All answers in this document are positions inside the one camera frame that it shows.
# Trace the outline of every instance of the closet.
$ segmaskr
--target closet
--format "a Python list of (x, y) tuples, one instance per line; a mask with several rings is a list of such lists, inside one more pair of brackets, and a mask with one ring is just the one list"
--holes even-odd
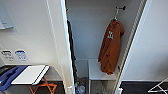
[[(125, 33), (121, 37), (120, 55), (116, 69), (109, 77), (111, 80), (104, 78), (106, 80), (101, 81), (103, 91), (107, 94), (114, 92), (145, 2), (146, 0), (66, 0), (67, 19), (72, 26), (78, 77), (90, 78), (89, 76), (94, 74), (101, 74), (101, 71), (94, 73), (94, 67), (100, 69), (100, 64), (97, 65), (99, 63), (97, 59), (104, 33), (118, 12), (116, 18), (125, 29)], [(117, 11), (116, 7), (123, 8), (124, 6), (126, 7), (125, 10)], [(96, 87), (91, 85), (90, 94), (96, 93), (92, 92), (92, 88)]]

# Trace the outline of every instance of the black floor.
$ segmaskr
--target black floor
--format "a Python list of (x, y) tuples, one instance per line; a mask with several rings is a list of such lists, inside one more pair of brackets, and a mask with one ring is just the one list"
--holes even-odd
[[(148, 93), (152, 87), (160, 82), (128, 82), (124, 81), (121, 83), (121, 88), (123, 88), (122, 94), (165, 94), (164, 92)], [(168, 88), (168, 82), (161, 84), (163, 89)]]
[[(62, 81), (58, 81), (58, 82), (50, 82), (49, 83), (54, 83), (57, 85), (57, 88), (55, 90), (54, 94), (65, 94), (65, 90), (64, 90), (64, 86), (63, 86), (63, 82)], [(47, 87), (40, 87), (36, 94), (50, 94), (50, 91), (48, 90)]]

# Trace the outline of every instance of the white wall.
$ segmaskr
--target white wall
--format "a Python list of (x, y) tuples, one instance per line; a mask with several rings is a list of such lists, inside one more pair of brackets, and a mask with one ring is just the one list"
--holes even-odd
[(0, 67), (4, 66), (4, 62), (2, 61), (2, 59), (0, 58)]
[[(69, 94), (67, 87), (73, 87), (73, 77), (63, 0), (2, 1), (14, 28), (0, 30), (0, 51), (10, 50), (15, 58), (8, 61), (0, 55), (3, 62), (6, 65), (51, 65)], [(17, 50), (25, 51), (26, 61), (18, 60), (14, 54)], [(47, 76), (56, 79), (55, 71), (49, 72)]]
[[(0, 30), (0, 44), (3, 50), (10, 50), (14, 61), (1, 58), (6, 65), (48, 64), (54, 65), (62, 75), (48, 20), (45, 0), (3, 0), (3, 4), (14, 28)], [(26, 61), (18, 60), (14, 54), (24, 50)]]
[(161, 81), (168, 77), (168, 1), (147, 0), (147, 4), (127, 57), (123, 81)]
[(78, 76), (87, 77), (87, 60), (98, 58), (104, 33), (114, 18), (117, 0), (67, 0), (66, 2), (77, 69), (80, 74)]

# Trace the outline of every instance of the white shelf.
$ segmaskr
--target white shelf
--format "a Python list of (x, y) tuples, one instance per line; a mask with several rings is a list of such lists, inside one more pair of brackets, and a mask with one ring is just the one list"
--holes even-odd
[(116, 80), (116, 76), (114, 74), (107, 75), (101, 71), (101, 64), (98, 62), (98, 59), (89, 59), (88, 65), (90, 80)]

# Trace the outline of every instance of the ironing board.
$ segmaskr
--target ironing board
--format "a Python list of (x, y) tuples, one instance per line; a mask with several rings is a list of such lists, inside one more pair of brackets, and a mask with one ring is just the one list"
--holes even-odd
[[(50, 93), (54, 94), (57, 85), (55, 85), (53, 83), (48, 84), (47, 80), (44, 77), (44, 74), (49, 69), (49, 66), (35, 65), (35, 66), (16, 66), (16, 67), (19, 67), (19, 68), (11, 69), (11, 70), (14, 70), (13, 73), (17, 74), (17, 76), (14, 78), (14, 80), (11, 81), (11, 84), (28, 84), (32, 94), (35, 94), (39, 87), (47, 86)], [(37, 85), (41, 79), (43, 79), (45, 83)], [(37, 85), (37, 86), (33, 90), (31, 85)]]

